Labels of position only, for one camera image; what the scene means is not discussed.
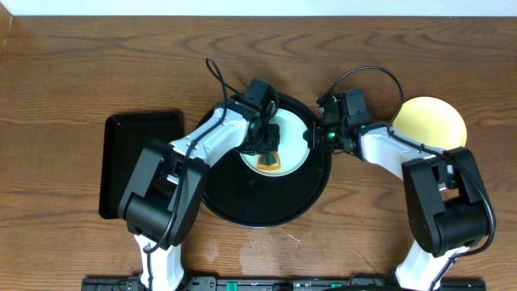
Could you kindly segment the orange green scrub sponge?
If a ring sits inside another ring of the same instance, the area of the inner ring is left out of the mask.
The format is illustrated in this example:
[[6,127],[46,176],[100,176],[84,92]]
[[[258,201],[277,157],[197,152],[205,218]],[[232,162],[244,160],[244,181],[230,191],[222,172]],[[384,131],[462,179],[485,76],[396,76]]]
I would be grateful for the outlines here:
[[261,171],[277,171],[281,168],[280,157],[276,151],[261,154],[258,157],[257,169]]

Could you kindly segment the mint plate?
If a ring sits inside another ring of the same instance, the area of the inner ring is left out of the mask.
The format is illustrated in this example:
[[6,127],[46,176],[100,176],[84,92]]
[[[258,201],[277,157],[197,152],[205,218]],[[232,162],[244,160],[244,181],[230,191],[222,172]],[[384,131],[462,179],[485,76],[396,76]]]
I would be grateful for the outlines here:
[[309,156],[308,142],[303,138],[303,133],[308,127],[298,115],[286,109],[279,109],[270,123],[280,127],[280,144],[274,154],[276,164],[260,164],[261,158],[267,158],[267,155],[261,154],[240,154],[241,159],[252,171],[260,175],[276,177],[291,174],[300,168]]

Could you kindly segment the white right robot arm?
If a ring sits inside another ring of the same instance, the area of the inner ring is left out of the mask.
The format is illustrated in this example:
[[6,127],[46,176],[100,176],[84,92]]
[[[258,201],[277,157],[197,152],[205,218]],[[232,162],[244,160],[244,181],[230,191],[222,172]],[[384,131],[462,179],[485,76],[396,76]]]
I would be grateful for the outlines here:
[[394,272],[398,287],[436,290],[459,258],[494,241],[494,209],[470,150],[418,144],[382,123],[314,125],[303,138],[311,149],[341,150],[402,180],[414,243]]

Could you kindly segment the yellow plate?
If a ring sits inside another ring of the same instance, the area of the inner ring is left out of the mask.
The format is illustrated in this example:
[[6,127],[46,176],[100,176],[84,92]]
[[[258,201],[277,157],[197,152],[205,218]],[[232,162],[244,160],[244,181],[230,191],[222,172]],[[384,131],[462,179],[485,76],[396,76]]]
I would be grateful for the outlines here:
[[393,126],[405,137],[444,150],[464,147],[467,140],[466,125],[460,113],[434,97],[421,96],[404,102]]

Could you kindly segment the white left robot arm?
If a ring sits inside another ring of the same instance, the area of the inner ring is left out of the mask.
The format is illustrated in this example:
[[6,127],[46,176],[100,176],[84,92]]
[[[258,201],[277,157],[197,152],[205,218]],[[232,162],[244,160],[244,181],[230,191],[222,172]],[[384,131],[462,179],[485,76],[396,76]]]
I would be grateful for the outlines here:
[[209,170],[230,150],[276,150],[280,127],[270,120],[277,110],[275,101],[225,101],[185,137],[144,146],[117,207],[141,249],[141,289],[181,285],[181,244],[196,220]]

